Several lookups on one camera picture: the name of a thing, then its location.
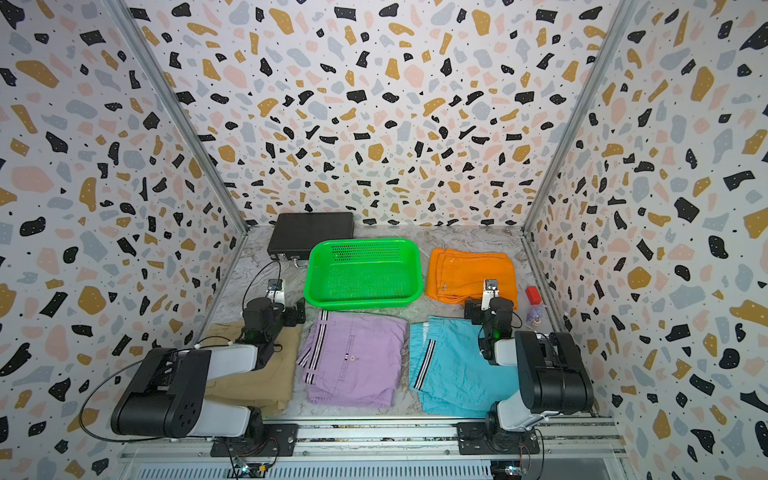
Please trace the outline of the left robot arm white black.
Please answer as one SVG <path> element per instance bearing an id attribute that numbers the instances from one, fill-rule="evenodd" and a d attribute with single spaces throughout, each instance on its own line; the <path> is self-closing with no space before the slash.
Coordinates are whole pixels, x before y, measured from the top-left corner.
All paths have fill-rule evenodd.
<path id="1" fill-rule="evenodd" d="M 220 326 L 190 349 L 152 349 L 111 415 L 112 432 L 261 444 L 263 416 L 293 396 L 306 303 L 255 298 L 242 314 L 242 322 Z"/>

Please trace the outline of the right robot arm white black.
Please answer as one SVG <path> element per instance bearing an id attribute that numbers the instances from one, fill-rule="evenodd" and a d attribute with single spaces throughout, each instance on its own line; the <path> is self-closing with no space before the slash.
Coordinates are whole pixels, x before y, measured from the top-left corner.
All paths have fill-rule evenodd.
<path id="1" fill-rule="evenodd" d="M 486 440 L 507 440 L 551 417 L 592 410 L 592 383 L 571 334 L 514 327 L 514 303 L 499 296 L 466 301 L 464 316 L 480 327 L 482 357 L 517 372 L 518 391 L 486 414 Z"/>

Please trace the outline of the orange pants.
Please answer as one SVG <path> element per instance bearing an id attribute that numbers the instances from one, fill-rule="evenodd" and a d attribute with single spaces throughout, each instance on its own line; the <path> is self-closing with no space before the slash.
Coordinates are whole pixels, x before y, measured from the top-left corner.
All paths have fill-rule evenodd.
<path id="1" fill-rule="evenodd" d="M 497 280 L 499 295 L 518 305 L 515 267 L 504 253 L 436 248 L 431 252 L 425 295 L 445 304 L 480 300 L 486 280 Z"/>

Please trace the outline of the teal pants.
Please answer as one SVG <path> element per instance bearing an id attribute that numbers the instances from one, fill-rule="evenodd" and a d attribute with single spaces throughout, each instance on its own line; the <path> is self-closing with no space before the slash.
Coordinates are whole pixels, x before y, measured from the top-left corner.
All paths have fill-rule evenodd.
<path id="1" fill-rule="evenodd" d="M 479 418 L 519 392 L 514 366 L 494 366 L 478 347 L 481 327 L 463 319 L 431 317 L 410 326 L 410 389 L 427 414 Z"/>

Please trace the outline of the green plastic basket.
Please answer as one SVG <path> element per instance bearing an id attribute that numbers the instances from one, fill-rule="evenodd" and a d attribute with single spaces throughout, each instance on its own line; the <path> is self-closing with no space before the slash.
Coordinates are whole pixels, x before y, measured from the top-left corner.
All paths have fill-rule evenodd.
<path id="1" fill-rule="evenodd" d="M 402 308 L 423 288 L 420 251 L 413 241 L 329 240 L 310 253 L 304 298 L 330 311 Z"/>

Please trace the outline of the purple pants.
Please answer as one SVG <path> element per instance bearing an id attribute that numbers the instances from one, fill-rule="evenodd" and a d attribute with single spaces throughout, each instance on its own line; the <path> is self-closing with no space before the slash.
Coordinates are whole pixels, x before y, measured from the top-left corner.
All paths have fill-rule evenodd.
<path id="1" fill-rule="evenodd" d="M 302 346 L 299 381 L 314 405 L 388 408 L 402 369 L 408 323 L 359 312 L 322 310 Z"/>

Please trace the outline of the beige pants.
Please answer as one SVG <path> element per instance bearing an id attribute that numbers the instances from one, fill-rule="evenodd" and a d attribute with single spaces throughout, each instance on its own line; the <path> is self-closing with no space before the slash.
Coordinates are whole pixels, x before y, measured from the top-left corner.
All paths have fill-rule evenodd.
<path id="1" fill-rule="evenodd" d="M 301 332 L 301 325 L 283 328 L 276 341 L 280 348 L 264 368 L 209 381 L 205 398 L 258 408 L 264 418 L 282 413 L 293 397 Z"/>

